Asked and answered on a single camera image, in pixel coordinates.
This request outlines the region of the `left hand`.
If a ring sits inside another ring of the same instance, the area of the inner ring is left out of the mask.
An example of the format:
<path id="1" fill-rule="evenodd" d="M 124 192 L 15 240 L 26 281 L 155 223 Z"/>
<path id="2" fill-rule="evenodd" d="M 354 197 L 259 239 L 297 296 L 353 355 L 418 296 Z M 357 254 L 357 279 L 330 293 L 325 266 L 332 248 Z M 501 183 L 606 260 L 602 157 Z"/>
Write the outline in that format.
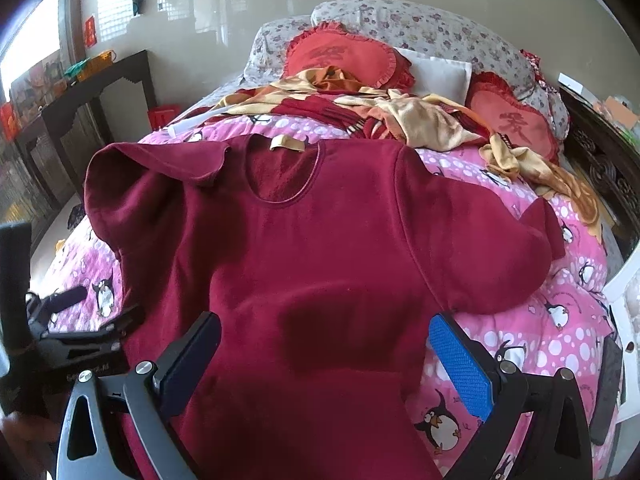
<path id="1" fill-rule="evenodd" d="M 2 417 L 1 433 L 24 471 L 38 479 L 42 478 L 47 470 L 47 461 L 37 448 L 58 440 L 60 425 L 36 415 L 13 412 Z"/>

